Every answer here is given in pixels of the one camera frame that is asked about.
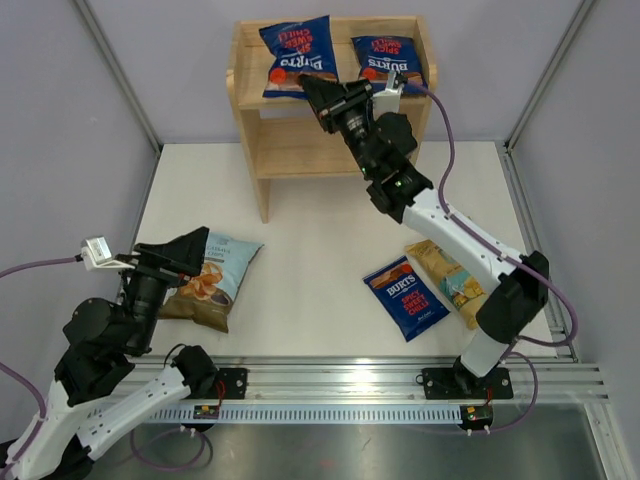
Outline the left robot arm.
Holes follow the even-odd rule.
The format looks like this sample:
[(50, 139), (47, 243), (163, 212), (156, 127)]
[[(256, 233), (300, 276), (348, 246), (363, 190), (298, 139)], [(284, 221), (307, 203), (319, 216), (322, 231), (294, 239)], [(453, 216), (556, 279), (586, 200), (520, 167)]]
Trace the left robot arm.
[(68, 348), (25, 432), (1, 446), (4, 479), (83, 479), (119, 439), (164, 406), (215, 388), (218, 370), (205, 350), (185, 346), (155, 378), (103, 411), (89, 414), (150, 353), (159, 311), (170, 289), (186, 285), (204, 262), (209, 230), (199, 227), (164, 244), (139, 243), (113, 254), (103, 237), (83, 241), (76, 260), (87, 270), (115, 269), (123, 280), (114, 303), (89, 298), (63, 333)]

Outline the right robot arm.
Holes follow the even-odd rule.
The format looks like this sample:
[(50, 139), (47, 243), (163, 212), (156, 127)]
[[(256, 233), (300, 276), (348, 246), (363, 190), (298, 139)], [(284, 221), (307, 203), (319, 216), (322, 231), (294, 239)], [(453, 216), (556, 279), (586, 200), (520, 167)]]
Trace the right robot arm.
[(506, 246), (449, 206), (410, 160), (417, 140), (408, 117), (396, 107), (377, 113), (382, 97), (368, 80), (339, 83), (303, 74), (298, 83), (321, 128), (342, 136), (377, 210), (443, 248), (487, 293), (476, 316), (478, 329), (451, 369), (460, 393), (478, 395), (518, 335), (546, 306), (547, 258)]

